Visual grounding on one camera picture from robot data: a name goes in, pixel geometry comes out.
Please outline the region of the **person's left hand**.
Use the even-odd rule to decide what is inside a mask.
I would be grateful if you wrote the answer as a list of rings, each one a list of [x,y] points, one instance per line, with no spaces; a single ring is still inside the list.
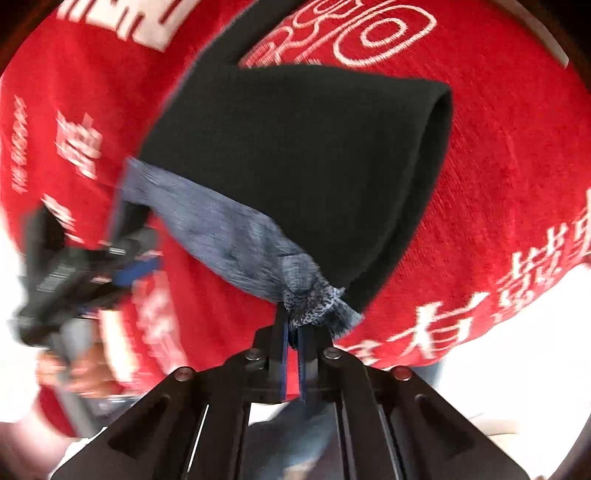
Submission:
[[[69,374],[65,388],[85,398],[107,398],[121,392],[107,363],[102,343],[95,343],[69,367],[52,352],[38,355],[36,380],[40,385],[60,386],[58,375],[61,373]]]

